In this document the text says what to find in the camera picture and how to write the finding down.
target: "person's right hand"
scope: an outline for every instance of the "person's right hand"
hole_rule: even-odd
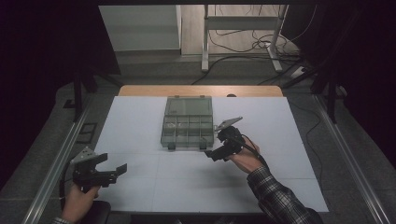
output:
[[[260,148],[256,144],[251,142],[245,136],[244,139],[248,146],[256,148],[256,150],[260,153]],[[248,174],[263,166],[262,163],[253,155],[253,153],[247,150],[245,147],[242,148],[238,154],[228,156],[226,159],[233,161],[236,166],[239,167],[239,169]]]

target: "metal frame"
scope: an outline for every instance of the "metal frame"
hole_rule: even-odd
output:
[[[276,55],[276,41],[280,34],[285,18],[286,5],[281,5],[278,17],[230,17],[208,16],[208,5],[205,5],[204,16],[204,43],[202,47],[202,71],[209,70],[209,46],[207,37],[209,30],[274,30],[271,44],[267,48],[272,63],[277,72],[282,72],[282,66]]]
[[[332,135],[335,144],[340,150],[341,156],[343,157],[346,166],[349,169],[349,172],[354,178],[355,183],[358,186],[358,189],[361,192],[364,201],[366,201],[367,206],[369,207],[370,212],[375,219],[375,222],[378,224],[390,224],[388,216],[384,210],[384,206],[379,201],[373,187],[364,175],[363,170],[356,161],[355,156],[353,155],[349,145],[344,139],[344,136],[338,129],[337,124],[334,124],[327,115],[326,105],[323,102],[322,98],[318,97],[317,95],[313,95],[313,97],[315,102],[317,103],[320,115],[323,117],[327,127],[329,128],[330,134]]]
[[[53,188],[56,185],[59,175],[61,174],[62,169],[67,162],[67,158],[69,157],[70,151],[78,137],[79,130],[81,129],[82,124],[84,123],[84,120],[88,115],[92,103],[92,98],[93,97],[88,95],[85,108],[82,111],[81,116],[79,117],[78,121],[73,123],[69,133],[64,139],[61,149],[59,150],[58,155],[56,156],[51,167],[49,168],[49,171],[47,172],[43,183],[38,189],[38,192],[35,195],[35,198],[33,199],[33,202],[30,205],[30,208],[28,209],[22,223],[38,223],[38,221],[40,220],[41,215],[43,214],[50,195],[53,191]]]

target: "white table surface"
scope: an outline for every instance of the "white table surface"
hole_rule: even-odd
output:
[[[128,171],[99,199],[120,212],[260,213],[247,174],[231,161],[213,162],[198,148],[162,147],[165,106],[166,97],[115,97],[95,149],[108,160],[96,168],[128,163]],[[306,207],[328,212],[285,97],[213,97],[212,106],[214,124],[242,116],[234,127],[261,148],[274,177]],[[213,149],[220,146],[216,138]]]

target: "forearm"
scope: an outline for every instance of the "forearm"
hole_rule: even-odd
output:
[[[315,223],[291,189],[280,184],[268,168],[261,167],[247,177],[260,209],[278,223]]]

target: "gray floor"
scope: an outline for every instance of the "gray floor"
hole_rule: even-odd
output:
[[[122,76],[114,77],[125,84],[189,85],[203,75],[200,71],[199,57],[136,56],[119,53],[118,59]],[[257,85],[275,75],[272,65],[267,61],[234,59],[231,62],[224,61],[216,64],[209,75],[198,84]],[[278,85],[288,79],[290,78],[285,75],[264,84]],[[92,109],[85,123],[97,123],[97,129],[90,143],[75,143],[71,155],[79,152],[85,146],[95,147],[112,100],[118,93],[119,89],[114,85],[99,77],[96,80],[99,90],[93,96]],[[312,79],[308,79],[297,86],[284,90],[284,94],[290,101],[290,108],[304,141],[308,157],[330,209],[329,213],[320,215],[324,223],[329,224],[375,223],[328,127],[319,115],[318,107],[309,93],[311,83]],[[66,100],[72,98],[72,85],[64,86],[58,90],[57,103],[41,134],[0,192],[0,223],[21,223],[23,220],[72,125],[73,109],[63,108]],[[384,205],[390,222],[396,222],[396,216],[392,213],[396,210],[396,172],[394,168],[356,120],[349,115],[342,100],[336,103],[336,118],[341,132],[361,165],[361,169]],[[84,134],[78,137],[78,141],[87,139]],[[44,208],[40,223],[49,223],[53,217],[60,214],[57,188],[55,187]],[[129,223],[129,221],[128,215],[112,214],[108,223]]]

